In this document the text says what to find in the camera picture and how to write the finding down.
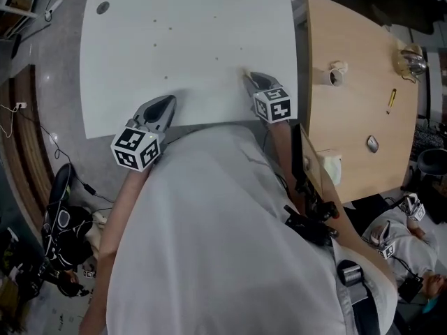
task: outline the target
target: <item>white tabletop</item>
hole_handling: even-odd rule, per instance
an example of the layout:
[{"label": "white tabletop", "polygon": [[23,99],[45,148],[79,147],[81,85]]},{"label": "white tabletop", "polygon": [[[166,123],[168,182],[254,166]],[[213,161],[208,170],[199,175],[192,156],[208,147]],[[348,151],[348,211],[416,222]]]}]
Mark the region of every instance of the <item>white tabletop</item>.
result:
[{"label": "white tabletop", "polygon": [[[110,6],[99,15],[98,6]],[[173,126],[255,119],[242,68],[275,76],[298,113],[290,0],[87,0],[80,52],[87,138],[177,97]]]}]

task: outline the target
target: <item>round hole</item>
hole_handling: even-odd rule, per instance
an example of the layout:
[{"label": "round hole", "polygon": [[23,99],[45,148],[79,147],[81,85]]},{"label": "round hole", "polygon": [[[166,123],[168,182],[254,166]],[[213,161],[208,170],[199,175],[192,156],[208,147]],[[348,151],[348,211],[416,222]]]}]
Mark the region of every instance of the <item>round hole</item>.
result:
[{"label": "round hole", "polygon": [[109,7],[110,7],[109,2],[108,1],[104,1],[103,3],[100,3],[98,5],[98,8],[96,9],[96,13],[98,15],[102,15],[109,9]]}]

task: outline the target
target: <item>black pants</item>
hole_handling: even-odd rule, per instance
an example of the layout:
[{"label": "black pants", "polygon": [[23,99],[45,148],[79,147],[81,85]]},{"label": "black pants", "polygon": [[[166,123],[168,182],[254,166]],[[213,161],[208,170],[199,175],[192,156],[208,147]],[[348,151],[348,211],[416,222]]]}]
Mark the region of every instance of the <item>black pants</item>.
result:
[{"label": "black pants", "polygon": [[344,211],[360,236],[372,221],[390,209],[390,205],[379,194],[352,201],[352,205],[356,209],[345,207]]}]

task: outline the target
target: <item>white cloth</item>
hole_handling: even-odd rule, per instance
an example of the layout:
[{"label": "white cloth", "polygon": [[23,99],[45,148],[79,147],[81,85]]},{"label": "white cloth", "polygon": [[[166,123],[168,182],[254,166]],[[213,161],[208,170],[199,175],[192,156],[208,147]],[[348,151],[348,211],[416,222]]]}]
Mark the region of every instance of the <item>white cloth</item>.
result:
[{"label": "white cloth", "polygon": [[[439,246],[433,232],[427,232],[423,240],[413,236],[406,227],[406,214],[399,207],[384,212],[376,218],[363,233],[369,240],[371,231],[390,221],[390,241],[396,241],[394,256],[405,261],[411,271],[422,276],[426,271],[434,271],[438,259]],[[397,284],[402,284],[410,275],[405,267],[396,259],[388,258],[388,264],[393,270]]]},{"label": "white cloth", "polygon": [[[293,207],[253,135],[238,126],[190,134],[152,170],[110,279],[115,334],[346,334],[331,254],[284,225]],[[381,333],[397,301],[361,265]]]}]

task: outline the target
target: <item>metal kettle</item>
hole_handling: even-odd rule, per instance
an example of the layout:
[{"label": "metal kettle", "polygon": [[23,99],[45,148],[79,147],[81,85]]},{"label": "metal kettle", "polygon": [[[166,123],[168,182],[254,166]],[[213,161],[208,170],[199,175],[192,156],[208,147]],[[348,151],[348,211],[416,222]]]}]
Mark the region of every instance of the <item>metal kettle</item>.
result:
[{"label": "metal kettle", "polygon": [[405,79],[416,83],[417,75],[422,75],[427,70],[427,62],[424,60],[422,48],[411,44],[397,52],[398,73]]}]

